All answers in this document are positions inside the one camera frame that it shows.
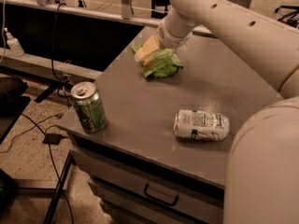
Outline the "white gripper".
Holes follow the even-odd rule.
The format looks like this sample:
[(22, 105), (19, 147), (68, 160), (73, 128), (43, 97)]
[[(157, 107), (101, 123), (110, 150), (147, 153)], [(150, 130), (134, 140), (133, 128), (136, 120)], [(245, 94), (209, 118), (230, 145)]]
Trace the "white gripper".
[(163, 47), (176, 49), (184, 45), (192, 36), (193, 28), (186, 23), (175, 24), (174, 22), (161, 20), (157, 28), (157, 36), (152, 35), (148, 40), (135, 52), (137, 62), (144, 61), (152, 53)]

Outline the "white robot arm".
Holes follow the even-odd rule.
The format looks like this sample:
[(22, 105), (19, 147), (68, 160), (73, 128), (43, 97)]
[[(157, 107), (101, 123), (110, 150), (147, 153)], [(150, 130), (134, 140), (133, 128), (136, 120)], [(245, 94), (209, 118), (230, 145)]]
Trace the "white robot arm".
[(298, 31), (227, 0), (170, 0), (156, 46), (135, 55), (147, 76), (165, 73), (163, 52), (205, 26), (242, 62), (222, 62), (217, 77), (280, 101), (252, 115), (236, 133), (227, 160), (224, 224), (298, 224)]

